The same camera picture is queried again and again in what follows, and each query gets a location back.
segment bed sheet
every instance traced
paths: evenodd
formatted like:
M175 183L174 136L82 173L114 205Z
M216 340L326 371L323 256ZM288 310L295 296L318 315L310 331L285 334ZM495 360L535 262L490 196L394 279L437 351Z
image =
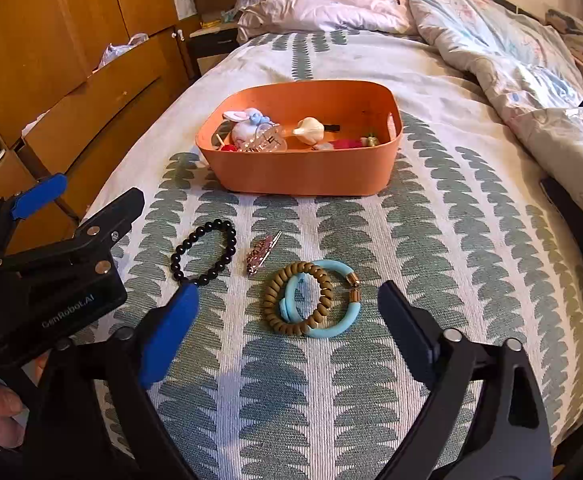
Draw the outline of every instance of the bed sheet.
M363 198L223 189L194 145L201 124L241 89L311 78L369 80L395 94L404 131L387 188ZM495 344L521 339L556 444L583 417L583 261L540 189L544 175L481 89L431 46L356 30L260 36L188 89L95 200L91 213L136 186L145 208L114 248L129 299L81 337L107 338L165 304L176 289L168 268L175 245L192 226L226 218L238 231L234 261L201 289L200 316L149 392L201 478L376 476L427 396L379 316L377 288L388 279L442 327ZM278 230L264 270L247 277L250 247ZM215 261L215 245L209 235L188 251L185 274ZM363 280L357 322L328 340L272 333L260 314L266 282L291 261L318 258L341 260ZM307 306L312 287L300 290ZM441 463L460 450L475 386ZM100 394L111 435L124 445Z

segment toy garlic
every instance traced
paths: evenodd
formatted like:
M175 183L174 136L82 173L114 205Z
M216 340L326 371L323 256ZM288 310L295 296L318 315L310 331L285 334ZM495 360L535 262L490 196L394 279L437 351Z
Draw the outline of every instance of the toy garlic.
M298 127L293 130L293 134L305 144L313 146L323 140L325 127L318 119L307 117L298 123Z

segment blanket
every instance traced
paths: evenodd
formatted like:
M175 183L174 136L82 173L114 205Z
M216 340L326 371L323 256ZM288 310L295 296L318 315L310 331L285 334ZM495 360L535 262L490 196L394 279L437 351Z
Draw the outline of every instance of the blanket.
M363 198L223 189L194 145L210 113L244 88L313 78L368 80L395 95L404 131L387 188ZM188 89L95 200L90 214L136 186L145 208L114 248L129 299L81 337L107 338L165 304L176 289L175 246L192 226L225 218L238 231L234 261L201 289L200 316L149 391L201 478L375 478L427 396L378 312L377 290L389 279L443 328L494 344L520 338L557 444L583 420L583 260L540 189L544 176L479 86L432 46L367 30L261 35ZM266 267L248 277L246 254L278 230ZM207 269L218 247L211 234L197 243L182 260L185 275ZM343 261L363 280L359 318L327 340L273 333L261 314L267 281L291 261L318 258ZM300 289L305 312L313 287ZM346 291L340 284L338 308ZM98 391L124 448L106 388ZM441 463L459 452L478 395L475 384Z
M491 0L409 0L418 31L473 73L500 117L583 210L583 80L552 27Z

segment orange plastic basket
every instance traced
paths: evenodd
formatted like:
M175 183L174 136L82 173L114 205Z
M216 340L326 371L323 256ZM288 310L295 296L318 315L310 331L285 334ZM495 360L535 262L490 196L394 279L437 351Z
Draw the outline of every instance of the orange plastic basket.
M223 112L250 107L284 127L286 152L221 152L212 145ZM340 132L325 132L323 142L373 134L380 145L313 150L291 133L305 117L340 125ZM228 97L203 124L196 144L220 183L231 191L366 196L389 182L401 131L398 107L388 88L367 81L301 81L248 88Z

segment blue bracelet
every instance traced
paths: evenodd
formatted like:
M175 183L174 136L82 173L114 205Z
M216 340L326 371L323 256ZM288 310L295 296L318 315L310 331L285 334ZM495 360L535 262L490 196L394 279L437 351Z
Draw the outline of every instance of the blue bracelet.
M350 303L345 316L334 326L329 328L309 328L308 337L327 338L340 335L345 332L358 317L361 311L361 282L350 266L335 260L316 260L313 264L326 270L333 270L347 279L351 285L349 291ZM285 297L280 300L280 317L287 323L300 323L303 317L300 316L296 308L295 294L300 281L300 275L294 274L290 277L285 288Z

